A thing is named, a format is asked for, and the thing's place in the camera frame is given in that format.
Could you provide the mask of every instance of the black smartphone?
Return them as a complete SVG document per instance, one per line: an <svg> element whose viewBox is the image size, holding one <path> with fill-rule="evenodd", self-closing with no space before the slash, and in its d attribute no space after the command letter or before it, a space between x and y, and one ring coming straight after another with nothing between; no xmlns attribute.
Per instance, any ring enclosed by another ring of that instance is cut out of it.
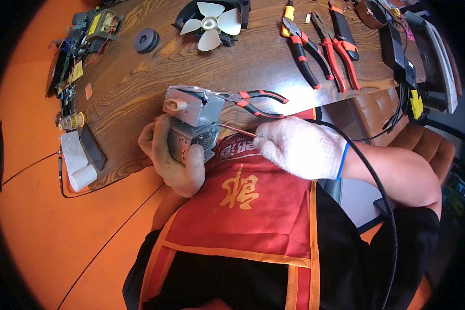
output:
<svg viewBox="0 0 465 310"><path fill-rule="evenodd" d="M107 157L105 156L104 152L100 149L97 141L93 137L93 133L91 133L90 128L88 125L83 126L80 135L81 144L84 146L88 156L93 161L93 164L97 168L98 171L101 171L105 163L107 162Z"/></svg>

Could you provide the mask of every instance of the white paper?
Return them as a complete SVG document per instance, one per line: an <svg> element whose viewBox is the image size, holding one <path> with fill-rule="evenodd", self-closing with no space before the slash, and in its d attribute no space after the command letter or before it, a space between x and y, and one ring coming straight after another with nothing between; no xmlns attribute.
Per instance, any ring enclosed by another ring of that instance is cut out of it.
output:
<svg viewBox="0 0 465 310"><path fill-rule="evenodd" d="M93 165L88 165L88 158L86 158L79 141L79 131L64 133L60 139L69 182L72 189L75 192L79 192L82 188L97 179L97 171Z"/></svg>

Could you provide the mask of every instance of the wire cutters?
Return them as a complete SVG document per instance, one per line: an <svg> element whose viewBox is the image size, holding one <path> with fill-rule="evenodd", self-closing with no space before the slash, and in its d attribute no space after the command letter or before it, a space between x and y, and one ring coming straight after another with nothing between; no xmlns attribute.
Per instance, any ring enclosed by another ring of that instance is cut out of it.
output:
<svg viewBox="0 0 465 310"><path fill-rule="evenodd" d="M257 98L257 97L267 97L279 101L280 103L288 103L288 99L283 96L276 94L267 90L252 90L252 91L240 91L238 93L223 93L223 92L212 92L213 94L219 96L220 98L235 102L237 106L240 106L256 116L263 116L272 119L283 119L285 118L282 114L272 114L263 112L255 108L250 104L246 99Z"/></svg>
<svg viewBox="0 0 465 310"><path fill-rule="evenodd" d="M322 39L322 46L324 47L327 53L329 62L331 63L331 67L334 72L334 75L336 76L336 82L338 84L339 90L342 93L345 93L346 85L343 75L341 74L341 71L339 71L339 67L334 56L334 48L336 48L336 51L341 56L343 62L346 65L353 89L359 90L360 85L358 84L358 80L356 79L357 75L355 74L353 62L349 57L348 53L346 52L345 48L343 47L342 42L335 37L334 33L329 30L326 24L315 12L312 12L311 19L313 26L316 28L318 34L320 35L320 38Z"/></svg>
<svg viewBox="0 0 465 310"><path fill-rule="evenodd" d="M310 84L310 86L312 86L312 88L314 89L319 89L320 83L313 74L312 69L308 65L308 61L304 52L304 47L322 67L322 71L324 72L326 78L328 80L333 80L334 76L332 75L331 68L329 67L327 60L325 59L319 48L316 47L316 45L312 41L310 41L308 36L303 31L301 31L292 20L283 17L283 23L289 30L289 32L292 34L292 52L294 53L298 61L299 70L301 71L307 82Z"/></svg>

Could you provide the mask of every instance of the black power adapter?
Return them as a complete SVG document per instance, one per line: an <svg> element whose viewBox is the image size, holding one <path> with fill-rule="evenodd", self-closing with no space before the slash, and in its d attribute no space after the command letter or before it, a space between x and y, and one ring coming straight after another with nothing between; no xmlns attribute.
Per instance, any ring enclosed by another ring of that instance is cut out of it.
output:
<svg viewBox="0 0 465 310"><path fill-rule="evenodd" d="M403 86L408 87L409 89L417 89L417 74L414 64L412 64L405 57L405 68L394 71L394 79L402 84Z"/></svg>
<svg viewBox="0 0 465 310"><path fill-rule="evenodd" d="M415 66L405 57L400 32L391 23L379 30L382 59L394 70L395 80L410 89L417 89Z"/></svg>

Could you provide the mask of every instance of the black shirt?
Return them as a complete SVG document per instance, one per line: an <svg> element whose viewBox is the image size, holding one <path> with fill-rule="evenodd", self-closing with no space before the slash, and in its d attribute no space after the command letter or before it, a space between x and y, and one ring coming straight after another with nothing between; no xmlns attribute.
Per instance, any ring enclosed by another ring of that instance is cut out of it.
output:
<svg viewBox="0 0 465 310"><path fill-rule="evenodd" d="M436 247L439 220L428 208L399 208L394 216L398 262L386 308L406 309ZM124 282L128 310L138 309L143 275L159 233L146 236ZM394 241L389 221L384 221L369 245L317 184L317 233L320 308L380 309L391 277ZM178 251L161 293L144 307L183 309L218 298L232 309L284 309L287 283L287 265Z"/></svg>

